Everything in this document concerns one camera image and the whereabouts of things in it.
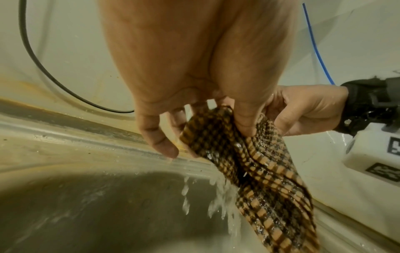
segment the black label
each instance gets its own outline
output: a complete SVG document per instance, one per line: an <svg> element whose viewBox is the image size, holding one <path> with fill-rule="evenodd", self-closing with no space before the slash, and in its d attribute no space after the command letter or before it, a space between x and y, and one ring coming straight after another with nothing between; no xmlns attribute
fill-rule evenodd
<svg viewBox="0 0 400 253"><path fill-rule="evenodd" d="M400 170L385 164L376 163L365 171L394 182L400 182Z"/></svg>
<svg viewBox="0 0 400 253"><path fill-rule="evenodd" d="M390 137L389 145L387 147L387 152L394 155L400 156L400 139Z"/></svg>

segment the running water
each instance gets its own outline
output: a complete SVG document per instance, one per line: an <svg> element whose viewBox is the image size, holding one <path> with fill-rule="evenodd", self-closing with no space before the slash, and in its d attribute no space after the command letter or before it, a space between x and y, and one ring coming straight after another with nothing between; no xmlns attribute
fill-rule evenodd
<svg viewBox="0 0 400 253"><path fill-rule="evenodd" d="M230 235L229 253L239 252L240 244L240 213L236 208L238 188L226 180L223 175L216 179L210 179L210 184L217 188L217 196L208 207L208 216L211 218L221 210L221 219L227 215L228 233Z"/></svg>
<svg viewBox="0 0 400 253"><path fill-rule="evenodd" d="M189 208L190 208L189 201L186 197L186 194L189 191L188 180L189 180L189 177L185 177L185 179L184 179L185 185L183 186L183 189L182 189L182 196L185 197L185 200L183 201L182 210L185 212L186 215L189 214Z"/></svg>

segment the hand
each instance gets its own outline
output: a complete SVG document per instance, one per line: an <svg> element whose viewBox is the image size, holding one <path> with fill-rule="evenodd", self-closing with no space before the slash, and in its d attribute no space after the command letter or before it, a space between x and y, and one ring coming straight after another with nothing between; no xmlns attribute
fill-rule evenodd
<svg viewBox="0 0 400 253"><path fill-rule="evenodd" d="M348 97L346 87L334 85L278 86L266 106L266 116L282 135L333 130Z"/></svg>
<svg viewBox="0 0 400 253"><path fill-rule="evenodd" d="M99 0L108 47L135 100L144 139L174 158L159 127L168 112L176 133L193 113L235 100L246 136L288 60L298 0Z"/></svg>

